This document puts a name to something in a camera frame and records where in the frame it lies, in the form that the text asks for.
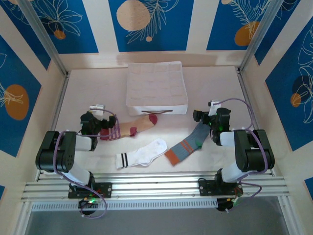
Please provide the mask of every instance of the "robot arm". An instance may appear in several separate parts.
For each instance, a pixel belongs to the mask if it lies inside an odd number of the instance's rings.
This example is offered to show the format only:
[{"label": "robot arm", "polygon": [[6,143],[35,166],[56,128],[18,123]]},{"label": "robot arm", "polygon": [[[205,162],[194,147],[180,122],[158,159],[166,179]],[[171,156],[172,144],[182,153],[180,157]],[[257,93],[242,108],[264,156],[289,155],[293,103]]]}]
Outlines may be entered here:
[{"label": "robot arm", "polygon": [[[194,121],[202,121],[211,127],[211,139],[216,145],[234,146],[235,162],[218,170],[214,180],[200,178],[198,180],[200,195],[240,197],[243,194],[240,181],[248,174],[262,173],[266,169],[272,169],[275,164],[274,155],[264,130],[254,130],[253,134],[246,130],[230,131],[230,110],[221,108],[214,103],[219,103],[219,101],[209,102],[209,106],[211,106],[211,110],[213,108],[213,111],[194,110]],[[258,142],[264,150],[267,167]],[[218,210],[225,211],[232,207],[233,202],[227,198],[227,201],[219,204]]]},{"label": "robot arm", "polygon": [[103,197],[111,197],[112,183],[96,183],[93,174],[75,163],[75,151],[94,151],[100,130],[113,128],[116,117],[110,116],[108,120],[103,119],[104,106],[91,106],[90,111],[81,116],[81,135],[76,132],[67,131],[61,137],[59,132],[48,131],[44,137],[36,157],[37,169],[46,172],[54,172],[53,157],[57,139],[60,138],[56,154],[56,168],[64,177],[74,183],[69,184],[68,198],[89,198],[92,188]]}]

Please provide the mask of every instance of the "white wall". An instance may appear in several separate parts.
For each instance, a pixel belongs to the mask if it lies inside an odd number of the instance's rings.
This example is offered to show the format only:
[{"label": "white wall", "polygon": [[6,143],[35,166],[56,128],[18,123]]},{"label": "white wall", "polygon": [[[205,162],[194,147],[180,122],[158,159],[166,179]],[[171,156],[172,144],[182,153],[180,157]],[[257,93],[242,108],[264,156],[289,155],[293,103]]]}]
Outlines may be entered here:
[{"label": "white wall", "polygon": [[63,54],[68,70],[182,61],[183,66],[238,66],[245,50],[206,51],[220,0],[194,0],[186,51],[118,52],[108,0],[83,0],[99,53]]},{"label": "white wall", "polygon": [[0,151],[0,185],[5,186],[0,201],[0,233],[5,235],[10,230],[10,221],[25,183],[33,181],[37,172],[35,158],[45,132],[50,128],[63,78],[53,63],[48,71],[44,69],[1,7],[0,35],[42,86],[17,157]]},{"label": "white wall", "polygon": [[258,122],[267,132],[276,165],[286,179],[309,235],[313,234],[313,201],[304,180],[313,176],[313,142],[292,152],[265,80],[312,16],[312,0],[301,0],[261,65],[253,58],[244,73]]}]

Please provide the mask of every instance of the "white sock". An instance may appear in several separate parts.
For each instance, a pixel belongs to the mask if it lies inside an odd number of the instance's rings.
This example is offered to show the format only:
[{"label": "white sock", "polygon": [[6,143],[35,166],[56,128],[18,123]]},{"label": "white sock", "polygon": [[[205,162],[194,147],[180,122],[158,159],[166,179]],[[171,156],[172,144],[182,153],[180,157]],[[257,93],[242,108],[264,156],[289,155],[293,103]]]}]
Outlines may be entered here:
[{"label": "white sock", "polygon": [[166,142],[163,139],[157,139],[136,151],[117,154],[116,168],[120,169],[134,165],[148,166],[155,158],[164,154],[166,150]]}]

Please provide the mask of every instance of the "gray floor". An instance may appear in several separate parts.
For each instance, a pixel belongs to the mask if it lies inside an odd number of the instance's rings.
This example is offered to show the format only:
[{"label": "gray floor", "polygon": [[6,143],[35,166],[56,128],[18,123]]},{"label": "gray floor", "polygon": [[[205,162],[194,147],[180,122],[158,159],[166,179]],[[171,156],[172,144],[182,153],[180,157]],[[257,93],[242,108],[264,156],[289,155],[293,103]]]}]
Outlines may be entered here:
[{"label": "gray floor", "polygon": [[27,235],[287,235],[276,197],[249,199],[229,214],[216,209],[108,211],[102,219],[76,211],[33,212]]}]

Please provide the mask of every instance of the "black mounting plate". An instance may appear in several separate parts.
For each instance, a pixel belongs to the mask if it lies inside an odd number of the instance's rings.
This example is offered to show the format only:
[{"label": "black mounting plate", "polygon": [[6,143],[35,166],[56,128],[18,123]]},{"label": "black mounting plate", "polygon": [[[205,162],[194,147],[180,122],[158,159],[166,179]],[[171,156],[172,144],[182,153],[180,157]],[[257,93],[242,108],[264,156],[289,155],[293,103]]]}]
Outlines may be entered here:
[{"label": "black mounting plate", "polygon": [[198,179],[200,196],[238,196],[243,194],[243,188],[238,183],[223,183],[219,187],[215,180]]},{"label": "black mounting plate", "polygon": [[[93,189],[99,191],[104,198],[111,198],[112,183],[93,183]],[[93,195],[92,192],[78,186],[72,186],[69,184],[68,196],[69,199],[84,199],[85,197],[99,198],[97,195]]]}]

